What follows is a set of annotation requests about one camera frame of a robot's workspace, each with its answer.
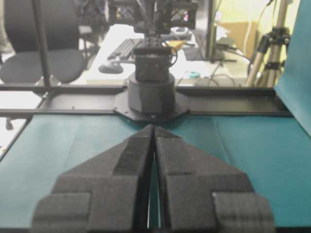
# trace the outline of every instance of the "keyboard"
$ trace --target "keyboard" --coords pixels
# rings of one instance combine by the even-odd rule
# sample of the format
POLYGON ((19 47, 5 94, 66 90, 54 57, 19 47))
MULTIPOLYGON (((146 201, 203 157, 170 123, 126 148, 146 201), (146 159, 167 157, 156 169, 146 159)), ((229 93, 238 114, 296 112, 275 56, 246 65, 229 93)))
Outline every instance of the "keyboard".
POLYGON ((128 60, 132 51, 142 42, 142 39, 125 39, 113 52, 108 56, 108 60, 128 60))

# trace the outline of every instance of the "wall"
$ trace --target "wall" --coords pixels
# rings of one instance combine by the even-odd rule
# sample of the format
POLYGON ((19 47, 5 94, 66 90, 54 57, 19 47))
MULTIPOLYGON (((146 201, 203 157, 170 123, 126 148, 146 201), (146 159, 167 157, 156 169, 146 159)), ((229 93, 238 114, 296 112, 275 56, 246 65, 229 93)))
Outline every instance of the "wall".
MULTIPOLYGON (((237 23, 248 22, 249 12, 251 12, 252 21, 257 23, 258 18, 268 1, 269 0, 223 0, 221 7, 219 9, 219 11, 222 13, 221 23, 225 25, 228 25, 229 23, 232 23, 233 25, 237 25, 237 23)), ((280 0, 277 0, 274 22, 276 22, 277 20, 279 3, 280 3, 280 0)), ((290 32, 292 32, 294 28, 294 23, 295 23, 299 4, 300 4, 300 0, 293 0, 293 3, 290 4, 288 7, 285 24, 286 24, 286 27, 289 27, 290 32)), ((274 8, 274 2, 269 7, 267 7, 264 14, 262 15, 260 25, 258 27, 259 34, 253 35, 253 38, 255 38, 255 40, 259 40, 263 33, 267 33, 271 31, 273 8, 274 8)), ((244 40, 246 29, 247 27, 243 30, 243 32, 240 33, 240 36, 235 39, 239 41, 244 40)))

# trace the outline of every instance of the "desk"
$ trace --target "desk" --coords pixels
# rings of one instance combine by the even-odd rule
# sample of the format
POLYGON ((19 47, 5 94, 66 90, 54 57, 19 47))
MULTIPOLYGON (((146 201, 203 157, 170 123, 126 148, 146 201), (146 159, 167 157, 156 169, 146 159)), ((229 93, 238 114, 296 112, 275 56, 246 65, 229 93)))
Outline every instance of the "desk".
MULTIPOLYGON (((110 28, 105 40, 101 44, 90 70, 86 77, 87 84, 123 84, 124 80, 135 71, 134 64, 122 64, 124 72, 122 74, 102 74, 98 67, 107 60, 107 57, 122 43, 126 38, 143 38, 143 34, 134 33, 134 29, 127 25, 114 25, 110 28)), ((243 84, 247 78, 248 61, 245 58, 225 52, 225 58, 236 60, 236 62, 226 62, 224 67, 217 70, 216 74, 226 74, 235 79, 237 85, 243 84)), ((201 76, 209 76, 219 63, 210 63, 204 61, 187 61, 184 52, 178 52, 178 61, 170 69, 175 76, 176 83, 185 74, 186 71, 199 72, 201 76)), ((225 76, 215 77, 220 86, 233 86, 233 82, 225 76)), ((198 82, 198 79, 184 78, 180 85, 206 85, 207 81, 198 82)))

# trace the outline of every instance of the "black office chair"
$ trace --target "black office chair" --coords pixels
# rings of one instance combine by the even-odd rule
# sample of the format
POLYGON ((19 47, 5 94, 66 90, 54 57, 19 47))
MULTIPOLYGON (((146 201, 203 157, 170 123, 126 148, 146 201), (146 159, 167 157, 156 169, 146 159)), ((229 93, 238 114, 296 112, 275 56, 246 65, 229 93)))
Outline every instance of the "black office chair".
MULTIPOLYGON (((78 19, 72 0, 41 0, 52 75, 62 83, 76 80, 86 67, 79 48, 78 19)), ((0 69, 4 83, 36 83, 42 76, 30 0, 5 0, 4 26, 16 55, 0 69)))

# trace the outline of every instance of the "computer mouse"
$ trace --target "computer mouse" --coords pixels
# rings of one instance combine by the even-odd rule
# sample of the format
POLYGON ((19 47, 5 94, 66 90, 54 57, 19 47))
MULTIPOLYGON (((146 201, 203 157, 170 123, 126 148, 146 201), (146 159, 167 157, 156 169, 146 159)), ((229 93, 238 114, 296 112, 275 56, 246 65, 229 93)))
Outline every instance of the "computer mouse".
POLYGON ((123 67, 118 62, 106 61, 98 67, 98 70, 104 74, 121 74, 123 67))

